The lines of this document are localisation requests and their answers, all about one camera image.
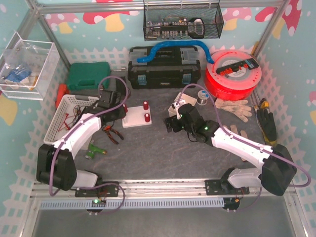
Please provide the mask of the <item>white peg base plate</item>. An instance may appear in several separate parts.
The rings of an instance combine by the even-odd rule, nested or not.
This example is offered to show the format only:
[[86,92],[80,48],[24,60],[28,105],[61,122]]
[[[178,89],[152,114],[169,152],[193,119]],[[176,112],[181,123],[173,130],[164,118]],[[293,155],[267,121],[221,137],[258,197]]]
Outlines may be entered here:
[[[144,119],[144,115],[146,113],[150,114],[150,117],[151,117],[151,121],[149,123],[146,123]],[[126,116],[122,119],[123,128],[137,127],[137,126],[144,126],[144,125],[151,125],[151,124],[152,124],[152,116],[151,116],[150,107],[146,111],[143,109],[143,106],[128,107],[128,112]]]

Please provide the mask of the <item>large red spring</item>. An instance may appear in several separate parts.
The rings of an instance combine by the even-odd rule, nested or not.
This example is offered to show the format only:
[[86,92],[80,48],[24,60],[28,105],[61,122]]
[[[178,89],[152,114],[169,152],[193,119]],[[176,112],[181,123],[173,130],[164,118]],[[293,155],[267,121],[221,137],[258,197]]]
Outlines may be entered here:
[[144,101],[144,102],[143,102],[143,109],[144,109],[145,111],[149,109],[149,103],[148,103],[148,101]]
[[123,104],[123,107],[124,107],[125,113],[127,113],[128,112],[128,108],[127,108],[126,104]]

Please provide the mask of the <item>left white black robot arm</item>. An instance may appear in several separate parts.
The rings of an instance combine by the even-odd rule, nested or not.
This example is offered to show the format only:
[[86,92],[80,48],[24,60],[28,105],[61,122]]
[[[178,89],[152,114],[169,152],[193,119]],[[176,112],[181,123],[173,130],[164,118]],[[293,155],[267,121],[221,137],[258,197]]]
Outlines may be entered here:
[[85,108],[77,123],[62,138],[39,148],[36,179],[49,185],[51,196],[57,193],[54,188],[57,191],[95,188],[98,175],[92,171],[78,170],[74,159],[95,132],[126,115],[120,97],[121,94],[116,91],[102,90],[99,99]]

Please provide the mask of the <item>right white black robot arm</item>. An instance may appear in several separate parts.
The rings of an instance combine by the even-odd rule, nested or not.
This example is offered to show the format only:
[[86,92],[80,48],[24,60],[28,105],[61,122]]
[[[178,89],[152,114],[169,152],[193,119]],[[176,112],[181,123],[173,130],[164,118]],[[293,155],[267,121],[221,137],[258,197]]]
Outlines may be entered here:
[[244,187],[264,188],[275,196],[282,196],[297,173],[288,149],[283,145],[271,147],[245,139],[218,122],[205,120],[197,108],[184,104],[175,116],[164,120],[168,132],[186,131],[194,142],[226,150],[245,159],[253,168],[229,168],[219,180],[223,192]]

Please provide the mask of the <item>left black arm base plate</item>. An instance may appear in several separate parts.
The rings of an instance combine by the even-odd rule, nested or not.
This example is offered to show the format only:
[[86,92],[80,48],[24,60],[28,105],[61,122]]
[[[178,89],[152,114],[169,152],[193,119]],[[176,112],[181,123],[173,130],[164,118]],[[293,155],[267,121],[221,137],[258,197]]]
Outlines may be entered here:
[[75,197],[77,198],[106,198],[117,197],[119,192],[119,182],[104,182],[104,185],[99,188],[78,188],[75,190]]

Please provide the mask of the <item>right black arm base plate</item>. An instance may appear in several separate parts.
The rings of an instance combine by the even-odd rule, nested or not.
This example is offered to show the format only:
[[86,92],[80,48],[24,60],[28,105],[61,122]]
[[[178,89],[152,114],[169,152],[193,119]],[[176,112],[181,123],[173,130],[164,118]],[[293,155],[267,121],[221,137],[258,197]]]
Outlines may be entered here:
[[250,194],[248,187],[235,188],[228,181],[222,181],[220,179],[205,180],[204,184],[208,196]]

